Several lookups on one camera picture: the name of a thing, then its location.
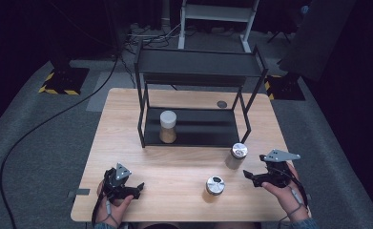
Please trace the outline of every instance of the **person's left hand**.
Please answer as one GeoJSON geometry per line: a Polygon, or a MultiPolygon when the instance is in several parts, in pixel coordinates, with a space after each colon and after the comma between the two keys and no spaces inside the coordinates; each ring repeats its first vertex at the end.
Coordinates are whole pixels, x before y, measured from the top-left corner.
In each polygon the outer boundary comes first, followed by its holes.
{"type": "MultiPolygon", "coordinates": [[[[97,194],[99,195],[102,190],[103,181],[100,182],[99,187],[97,188],[97,194]]],[[[96,216],[96,222],[103,222],[111,225],[112,227],[116,228],[120,225],[121,221],[123,220],[124,213],[126,212],[127,207],[130,205],[134,196],[127,196],[124,198],[123,201],[117,199],[114,204],[111,204],[111,217],[108,217],[108,212],[106,208],[106,201],[107,198],[104,197],[100,202],[100,206],[96,216]]]]}

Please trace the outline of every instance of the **wooden table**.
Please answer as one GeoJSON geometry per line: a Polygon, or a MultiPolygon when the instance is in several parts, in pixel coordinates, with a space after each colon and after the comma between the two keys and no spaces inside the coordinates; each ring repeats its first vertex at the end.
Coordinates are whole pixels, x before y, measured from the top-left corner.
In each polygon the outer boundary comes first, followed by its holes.
{"type": "MultiPolygon", "coordinates": [[[[217,108],[219,100],[232,105],[235,94],[150,90],[150,102],[166,107],[217,108]]],[[[238,169],[225,161],[230,149],[210,147],[141,147],[136,129],[139,116],[137,91],[111,89],[100,118],[79,189],[72,219],[90,221],[97,200],[96,189],[106,170],[119,162],[132,171],[126,186],[145,182],[139,199],[132,201],[124,221],[274,221],[285,217],[277,199],[255,188],[242,170],[267,173],[259,155],[272,149],[287,151],[272,105],[258,94],[249,112],[252,133],[245,145],[248,156],[238,169]],[[225,181],[224,192],[210,196],[205,191],[209,177],[225,181]]],[[[246,131],[242,112],[236,109],[238,131],[246,131]]]]}

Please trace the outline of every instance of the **hand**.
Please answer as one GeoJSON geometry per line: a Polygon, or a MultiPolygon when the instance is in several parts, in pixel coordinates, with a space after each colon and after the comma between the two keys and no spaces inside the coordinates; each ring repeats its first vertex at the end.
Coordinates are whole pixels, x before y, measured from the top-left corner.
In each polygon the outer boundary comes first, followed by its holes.
{"type": "MultiPolygon", "coordinates": [[[[100,182],[99,187],[97,188],[97,195],[99,196],[102,190],[103,181],[100,182]]],[[[107,198],[104,197],[101,202],[96,216],[96,222],[105,222],[111,225],[114,228],[117,228],[121,221],[123,220],[124,213],[126,212],[127,207],[130,205],[134,196],[127,196],[123,201],[118,199],[115,200],[114,204],[111,204],[111,217],[108,217],[106,201],[107,198]]]]}
{"type": "MultiPolygon", "coordinates": [[[[290,171],[293,173],[296,179],[299,179],[296,169],[289,163],[287,164],[289,166],[290,171]]],[[[290,181],[290,184],[284,188],[276,187],[268,182],[263,182],[261,186],[264,189],[266,189],[269,193],[273,194],[276,198],[278,198],[281,208],[287,213],[288,217],[290,218],[290,221],[295,222],[309,218],[307,209],[304,207],[304,205],[300,205],[293,196],[292,189],[296,191],[297,195],[302,200],[301,193],[296,183],[290,181]]]]}

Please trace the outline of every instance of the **jar lid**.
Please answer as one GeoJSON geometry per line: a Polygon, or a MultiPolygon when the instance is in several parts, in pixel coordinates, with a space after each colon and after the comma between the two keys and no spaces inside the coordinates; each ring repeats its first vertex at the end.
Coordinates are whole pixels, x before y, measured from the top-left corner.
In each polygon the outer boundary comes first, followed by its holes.
{"type": "Polygon", "coordinates": [[[234,157],[238,159],[243,159],[248,155],[248,148],[242,143],[236,143],[233,146],[233,149],[231,151],[234,157]]]}
{"type": "Polygon", "coordinates": [[[224,191],[225,183],[220,177],[210,177],[206,183],[206,189],[209,194],[220,195],[224,191]]]}
{"type": "Polygon", "coordinates": [[[165,111],[160,115],[160,122],[163,128],[173,128],[176,124],[176,114],[172,111],[165,111]]]}

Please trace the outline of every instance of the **gray floor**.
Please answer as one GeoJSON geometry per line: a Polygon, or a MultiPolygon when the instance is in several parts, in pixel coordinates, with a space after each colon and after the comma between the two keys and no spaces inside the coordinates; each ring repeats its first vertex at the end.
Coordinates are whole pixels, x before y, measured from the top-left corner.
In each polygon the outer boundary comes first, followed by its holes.
{"type": "MultiPolygon", "coordinates": [[[[237,34],[195,33],[186,38],[186,49],[242,52],[237,34]]],[[[277,62],[288,43],[282,35],[270,44],[271,34],[252,32],[251,47],[258,44],[269,64],[269,74],[285,74],[277,62]]],[[[177,38],[168,48],[176,48],[177,38]]],[[[134,56],[124,52],[127,65],[134,56]]],[[[13,144],[44,120],[80,102],[101,85],[114,62],[75,60],[73,67],[90,68],[81,95],[39,94],[52,70],[47,63],[28,80],[0,118],[0,168],[13,144]]],[[[307,193],[313,217],[321,228],[373,228],[373,204],[352,171],[320,108],[302,80],[305,101],[272,100],[275,114],[290,152],[300,154],[295,163],[307,193]]],[[[92,146],[107,91],[132,88],[119,62],[111,80],[93,96],[48,121],[21,140],[5,164],[3,184],[17,228],[85,228],[71,220],[74,199],[68,196],[79,186],[92,146]]],[[[212,223],[182,223],[185,228],[210,228],[212,223]]],[[[263,228],[276,228],[264,222],[263,228]]],[[[0,228],[11,228],[0,195],[0,228]]]]}

